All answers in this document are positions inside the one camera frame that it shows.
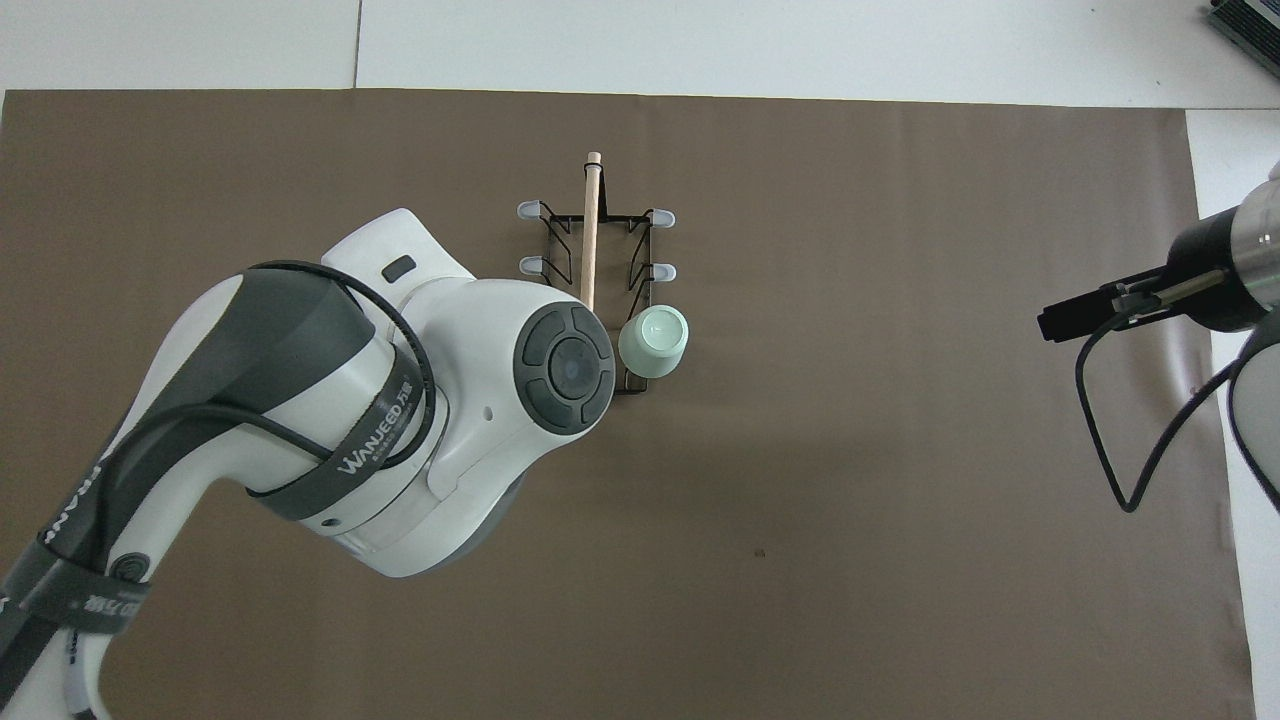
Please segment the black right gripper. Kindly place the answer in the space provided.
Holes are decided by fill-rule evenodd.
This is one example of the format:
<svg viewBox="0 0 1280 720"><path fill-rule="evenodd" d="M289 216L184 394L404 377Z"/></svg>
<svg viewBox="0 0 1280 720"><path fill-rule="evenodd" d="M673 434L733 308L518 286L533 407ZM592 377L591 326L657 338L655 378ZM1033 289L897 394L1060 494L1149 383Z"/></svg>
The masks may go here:
<svg viewBox="0 0 1280 720"><path fill-rule="evenodd" d="M1242 332L1271 311L1271 220L1244 204L1204 218L1174 241L1167 265L1123 277L1074 299L1053 304L1037 316L1041 336L1055 343L1085 337L1120 313L1129 295L1155 295L1210 272L1222 281L1178 300L1172 307L1216 332Z"/></svg>

